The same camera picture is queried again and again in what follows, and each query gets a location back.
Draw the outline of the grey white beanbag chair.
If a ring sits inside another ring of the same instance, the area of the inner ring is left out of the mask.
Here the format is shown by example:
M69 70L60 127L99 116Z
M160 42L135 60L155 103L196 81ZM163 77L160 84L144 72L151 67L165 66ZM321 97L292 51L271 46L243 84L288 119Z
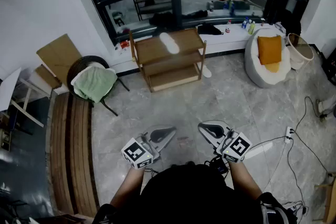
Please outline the grey white beanbag chair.
M288 72L291 70L290 52L285 45L282 36L281 39L281 62L277 72L269 71L260 63L257 38L279 36L279 31L274 28L261 28L255 31L249 38L245 47L245 70L252 82L260 88L271 88L284 81Z

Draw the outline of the orange cushion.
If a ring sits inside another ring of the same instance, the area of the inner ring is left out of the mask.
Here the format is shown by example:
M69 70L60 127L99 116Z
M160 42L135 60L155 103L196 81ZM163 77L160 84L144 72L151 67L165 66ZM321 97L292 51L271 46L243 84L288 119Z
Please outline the orange cushion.
M280 36L258 36L257 42L259 60L262 65L269 65L281 62L282 43Z

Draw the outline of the wooden shoe rack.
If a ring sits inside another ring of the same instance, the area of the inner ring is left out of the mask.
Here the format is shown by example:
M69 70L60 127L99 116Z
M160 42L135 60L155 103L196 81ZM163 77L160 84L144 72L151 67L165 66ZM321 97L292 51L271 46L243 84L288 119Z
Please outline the wooden shoe rack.
M196 28L168 33L180 52L171 54L158 37L135 41L130 32L130 48L134 61L151 92L201 80L206 42Z

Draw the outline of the wooden slatted bench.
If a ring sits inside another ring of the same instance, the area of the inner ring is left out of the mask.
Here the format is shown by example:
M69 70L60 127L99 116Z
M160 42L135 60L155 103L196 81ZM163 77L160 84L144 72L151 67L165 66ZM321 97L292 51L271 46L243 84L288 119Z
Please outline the wooden slatted bench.
M99 209L91 145L92 105L56 96L50 134L51 182L57 209L94 217Z

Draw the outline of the person's left forearm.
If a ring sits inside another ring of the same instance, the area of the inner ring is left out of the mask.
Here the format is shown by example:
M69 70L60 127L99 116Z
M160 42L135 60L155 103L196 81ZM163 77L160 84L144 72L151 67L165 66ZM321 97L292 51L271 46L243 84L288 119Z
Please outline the person's left forearm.
M145 168L128 171L124 181L111 199L110 204L115 208L122 208L140 195Z

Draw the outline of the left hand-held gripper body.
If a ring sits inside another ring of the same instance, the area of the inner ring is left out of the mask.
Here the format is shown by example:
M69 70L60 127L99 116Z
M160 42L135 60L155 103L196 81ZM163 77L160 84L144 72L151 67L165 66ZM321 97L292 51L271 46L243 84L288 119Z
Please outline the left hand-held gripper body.
M166 137L160 143L153 143L151 141L151 133L155 129L174 127L170 125L154 125L149 127L143 133L140 133L136 138L130 139L126 145L122 148L121 153L125 160L135 168L140 169L148 165L153 164L160 158L161 151L167 147L169 142L176 134L173 131L168 137Z

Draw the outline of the yellow cushion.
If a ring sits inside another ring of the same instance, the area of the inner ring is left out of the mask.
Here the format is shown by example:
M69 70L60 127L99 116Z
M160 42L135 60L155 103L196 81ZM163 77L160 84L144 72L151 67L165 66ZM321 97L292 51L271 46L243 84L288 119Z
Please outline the yellow cushion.
M271 73L277 73L280 68L280 63L276 62L276 63L266 64L265 68Z

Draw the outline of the white power strip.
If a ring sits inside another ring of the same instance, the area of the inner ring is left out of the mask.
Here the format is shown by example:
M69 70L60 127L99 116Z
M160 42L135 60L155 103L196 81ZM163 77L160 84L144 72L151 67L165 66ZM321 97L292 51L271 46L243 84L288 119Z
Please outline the white power strip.
M286 144L290 143L290 141L292 140L292 135L293 135L294 132L295 131L294 131L293 128L291 128L289 126L286 128L286 133L285 133L285 143Z

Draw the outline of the brown cardboard box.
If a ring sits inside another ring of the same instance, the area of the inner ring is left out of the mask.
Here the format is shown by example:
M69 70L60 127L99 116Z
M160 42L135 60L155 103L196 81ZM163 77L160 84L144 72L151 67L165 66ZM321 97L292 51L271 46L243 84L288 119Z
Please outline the brown cardboard box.
M336 220L336 172L328 172L328 176L332 177L332 182L328 184L315 185L315 188L325 188L327 201L325 205L323 224L332 224Z

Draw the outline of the black wicker chair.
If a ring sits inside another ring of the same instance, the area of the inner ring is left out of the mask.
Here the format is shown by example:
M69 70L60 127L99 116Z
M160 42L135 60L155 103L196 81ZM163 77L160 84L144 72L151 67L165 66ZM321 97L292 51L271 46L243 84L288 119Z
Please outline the black wicker chair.
M121 82L116 72L98 56L85 56L76 60L67 74L70 93L91 104L102 103L109 111L114 111L105 103L115 82Z

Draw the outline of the person's right forearm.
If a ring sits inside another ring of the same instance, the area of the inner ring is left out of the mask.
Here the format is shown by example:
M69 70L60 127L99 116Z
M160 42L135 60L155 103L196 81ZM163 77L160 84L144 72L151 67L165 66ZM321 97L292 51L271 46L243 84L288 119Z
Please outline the person's right forearm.
M234 188L246 194L253 200L257 200L262 191L252 178L243 162L228 162Z

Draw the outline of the brown cardboard sheet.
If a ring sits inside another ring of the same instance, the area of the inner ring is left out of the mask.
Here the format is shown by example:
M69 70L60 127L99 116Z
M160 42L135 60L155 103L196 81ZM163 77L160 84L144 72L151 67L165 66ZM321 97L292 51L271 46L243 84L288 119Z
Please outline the brown cardboard sheet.
M64 34L40 48L36 54L52 73L65 86L68 86L68 71L72 64L81 58L80 52L75 47L68 34Z

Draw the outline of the person's black clothing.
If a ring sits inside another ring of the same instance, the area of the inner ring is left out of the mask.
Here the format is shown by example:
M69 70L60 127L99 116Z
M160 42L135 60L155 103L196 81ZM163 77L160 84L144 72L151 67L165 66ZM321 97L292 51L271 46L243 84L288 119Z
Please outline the person's black clothing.
M297 217L271 193L253 200L216 169L188 162L142 183L126 206L102 205L92 224L297 224Z

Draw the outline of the white flat strip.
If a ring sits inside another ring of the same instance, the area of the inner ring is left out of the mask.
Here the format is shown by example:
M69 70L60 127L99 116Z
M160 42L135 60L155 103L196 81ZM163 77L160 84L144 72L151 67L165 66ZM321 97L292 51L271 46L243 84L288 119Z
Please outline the white flat strip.
M265 145L261 145L261 146L258 146L258 147L255 147L251 150L249 150L246 155L245 155L245 159L250 159L260 153L264 153L266 151L268 151L269 149L271 149L273 146L273 143L272 142L269 142L269 143L266 143Z

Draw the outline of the black bag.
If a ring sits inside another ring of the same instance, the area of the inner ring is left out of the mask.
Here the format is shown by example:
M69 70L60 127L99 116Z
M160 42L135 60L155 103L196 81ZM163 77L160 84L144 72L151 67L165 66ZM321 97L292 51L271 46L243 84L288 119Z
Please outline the black bag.
M197 26L199 35L223 35L224 33L211 24L203 23Z

